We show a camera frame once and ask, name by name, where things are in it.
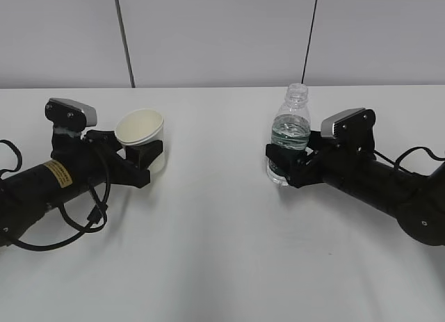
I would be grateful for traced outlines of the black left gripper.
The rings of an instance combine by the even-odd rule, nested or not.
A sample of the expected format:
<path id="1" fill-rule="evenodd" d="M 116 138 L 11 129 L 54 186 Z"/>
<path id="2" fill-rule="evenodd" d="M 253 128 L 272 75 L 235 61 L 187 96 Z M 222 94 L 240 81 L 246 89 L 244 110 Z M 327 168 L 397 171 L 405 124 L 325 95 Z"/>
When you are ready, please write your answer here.
<path id="1" fill-rule="evenodd" d="M 89 130 L 85 134 L 54 131 L 51 158 L 65 166 L 73 182 L 85 185 L 109 182 L 142 188 L 151 182 L 150 171 L 163 169 L 163 141 L 126 146 L 126 159 L 118 152 L 122 144 L 114 131 Z"/>

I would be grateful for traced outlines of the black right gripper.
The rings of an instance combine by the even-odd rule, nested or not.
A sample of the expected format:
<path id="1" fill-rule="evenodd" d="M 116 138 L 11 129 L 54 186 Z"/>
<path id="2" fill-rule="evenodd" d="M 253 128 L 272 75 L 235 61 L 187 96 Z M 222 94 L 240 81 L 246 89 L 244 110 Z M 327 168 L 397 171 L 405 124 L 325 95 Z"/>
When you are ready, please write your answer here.
<path id="1" fill-rule="evenodd" d="M 359 132 L 345 140 L 328 139 L 319 131 L 310 133 L 309 149 L 292 150 L 276 144 L 266 145 L 266 172 L 275 184 L 301 188 L 314 184 L 342 184 L 350 179 L 363 162 L 374 159 L 373 130 Z"/>

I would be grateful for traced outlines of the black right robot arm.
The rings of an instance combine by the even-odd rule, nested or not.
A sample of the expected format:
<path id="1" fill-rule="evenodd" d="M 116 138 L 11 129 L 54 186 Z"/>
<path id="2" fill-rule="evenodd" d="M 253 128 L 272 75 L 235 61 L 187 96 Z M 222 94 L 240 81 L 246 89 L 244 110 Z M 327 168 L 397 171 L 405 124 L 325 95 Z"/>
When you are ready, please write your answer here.
<path id="1" fill-rule="evenodd" d="M 373 135 L 362 143 L 338 142 L 312 131 L 308 150 L 290 150 L 269 143 L 266 157 L 284 174 L 289 186 L 302 188 L 327 184 L 391 216 L 414 240 L 444 245 L 444 166 L 429 175 L 410 172 L 401 162 L 414 148 L 395 161 L 378 161 Z"/>

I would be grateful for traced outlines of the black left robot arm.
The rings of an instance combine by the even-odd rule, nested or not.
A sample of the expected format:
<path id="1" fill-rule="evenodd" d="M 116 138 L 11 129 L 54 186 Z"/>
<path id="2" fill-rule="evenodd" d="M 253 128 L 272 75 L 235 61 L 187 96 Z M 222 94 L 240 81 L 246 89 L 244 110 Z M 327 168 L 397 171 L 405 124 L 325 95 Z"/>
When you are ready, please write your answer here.
<path id="1" fill-rule="evenodd" d="M 142 188 L 151 182 L 149 166 L 163 152 L 163 142 L 123 146 L 112 131 L 90 130 L 84 136 L 54 133 L 49 161 L 1 180 L 1 245 L 44 252 L 62 248 L 84 234 L 101 231 L 108 222 L 112 185 Z M 65 208 L 70 200 L 89 193 L 93 207 L 82 225 Z M 50 245 L 33 245 L 22 235 L 45 214 L 58 209 L 76 234 Z"/>

